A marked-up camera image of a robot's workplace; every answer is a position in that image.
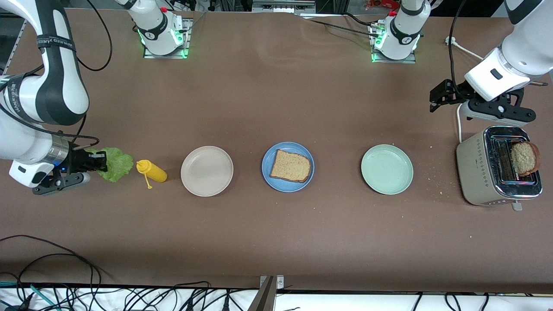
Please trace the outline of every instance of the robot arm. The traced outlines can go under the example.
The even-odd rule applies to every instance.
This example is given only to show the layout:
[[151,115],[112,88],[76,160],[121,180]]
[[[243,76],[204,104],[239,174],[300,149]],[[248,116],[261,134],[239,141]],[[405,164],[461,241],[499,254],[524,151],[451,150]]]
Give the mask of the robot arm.
[[430,112],[445,104],[462,103],[468,118],[511,126],[535,119],[521,107],[523,87],[553,69],[553,0],[506,0],[514,30],[454,86],[447,79],[430,92]]
[[115,0],[129,12],[142,43],[155,55],[167,55],[183,45],[182,17],[159,8],[155,0]]
[[513,32],[465,75],[487,101],[553,70],[553,1],[506,0],[505,6]]
[[2,105],[27,122],[77,123],[88,110],[88,94],[63,7],[55,0],[0,0],[0,7],[33,26],[44,63],[42,76],[0,76],[9,79]]
[[97,162],[96,155],[73,151],[75,145],[63,137],[37,131],[7,115],[40,128],[41,122],[73,125],[87,112],[88,94],[63,7],[57,0],[0,0],[0,7],[33,26],[44,63],[42,76],[0,76],[0,105],[4,108],[0,111],[0,158],[14,160],[9,174],[25,186],[36,187],[50,172],[56,172],[55,168],[66,172],[85,172],[84,167],[104,170],[105,156]]
[[384,24],[384,34],[374,48],[393,60],[407,58],[416,48],[430,11],[428,0],[403,0],[396,16],[379,21]]

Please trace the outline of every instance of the metal bracket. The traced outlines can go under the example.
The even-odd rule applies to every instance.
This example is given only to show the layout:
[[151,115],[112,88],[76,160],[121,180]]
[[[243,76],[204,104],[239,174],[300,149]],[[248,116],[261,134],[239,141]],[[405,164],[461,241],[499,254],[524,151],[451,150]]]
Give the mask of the metal bracket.
[[[261,276],[259,279],[259,287],[263,286],[263,282],[265,282],[265,279],[267,279],[269,276]],[[276,277],[276,288],[277,289],[283,289],[284,288],[284,276],[275,276]]]
[[260,283],[261,288],[255,294],[248,311],[274,311],[277,286],[284,286],[284,276],[261,276]]
[[36,188],[33,188],[33,194],[36,195],[52,195],[59,193],[62,190],[69,190],[71,188],[76,188],[78,186],[83,186],[88,184],[90,181],[90,175],[87,173],[74,173],[69,174],[65,177],[61,176],[59,171],[54,174],[54,176],[46,176],[43,180],[43,183],[38,185]]

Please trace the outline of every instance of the white cable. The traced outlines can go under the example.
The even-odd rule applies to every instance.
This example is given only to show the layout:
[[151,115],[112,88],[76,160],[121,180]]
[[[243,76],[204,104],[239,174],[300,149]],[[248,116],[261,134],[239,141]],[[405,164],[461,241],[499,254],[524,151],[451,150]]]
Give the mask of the white cable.
[[[451,44],[453,44],[453,46],[456,46],[458,47],[459,49],[471,54],[472,56],[476,57],[477,59],[479,60],[483,60],[484,58],[483,57],[480,57],[480,55],[476,54],[476,53],[473,53],[467,49],[465,49],[464,47],[460,46],[459,43],[457,43],[455,41],[455,37],[451,37]],[[446,38],[446,45],[449,45],[449,37]]]
[[463,103],[460,103],[457,107],[457,130],[459,133],[459,144],[463,142],[462,132],[461,132],[461,116],[459,115],[459,110],[461,109],[461,106]]

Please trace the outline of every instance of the bread slice on plate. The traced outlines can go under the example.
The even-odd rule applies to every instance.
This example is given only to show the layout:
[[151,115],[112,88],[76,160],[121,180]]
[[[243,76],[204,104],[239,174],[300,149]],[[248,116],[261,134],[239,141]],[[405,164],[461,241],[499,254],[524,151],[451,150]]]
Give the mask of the bread slice on plate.
[[540,168],[540,152],[531,142],[514,144],[511,160],[520,177],[526,177]]
[[311,173],[311,162],[303,155],[282,150],[276,151],[275,164],[271,171],[272,178],[284,179],[289,182],[303,183]]

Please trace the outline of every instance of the brown table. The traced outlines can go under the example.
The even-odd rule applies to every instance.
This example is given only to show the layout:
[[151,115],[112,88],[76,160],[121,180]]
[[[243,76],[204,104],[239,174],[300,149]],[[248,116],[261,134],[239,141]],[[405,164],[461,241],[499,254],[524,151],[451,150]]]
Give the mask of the brown table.
[[[91,173],[90,185],[43,198],[1,161],[2,236],[72,248],[104,268],[107,283],[255,287],[259,275],[283,274],[286,285],[309,289],[553,291],[553,88],[525,94],[538,114],[525,130],[541,150],[544,193],[520,213],[470,206],[456,172],[455,107],[428,112],[429,91],[450,76],[451,18],[430,18],[416,65],[399,65],[371,63],[362,35],[291,14],[243,13],[208,13],[187,60],[144,60],[128,14],[101,13],[113,60],[101,72],[82,70],[91,100],[83,134],[150,159],[169,180],[147,190],[134,170],[116,184]],[[108,45],[94,12],[68,16],[79,56],[100,66]],[[460,18],[455,36],[485,55],[511,29],[506,19]],[[462,81],[477,62],[454,54]],[[9,71],[38,64],[27,27]],[[464,137],[488,125],[464,121]],[[315,177],[297,193],[273,190],[260,173],[265,151],[282,141],[315,157]],[[413,162],[413,183],[401,194],[378,194],[361,177],[363,153],[382,143]],[[183,187],[180,166],[206,145],[230,154],[234,178],[220,195],[199,198]],[[2,270],[12,271],[53,252],[26,240],[0,250]],[[88,282],[87,268],[67,258],[35,270],[24,281]]]

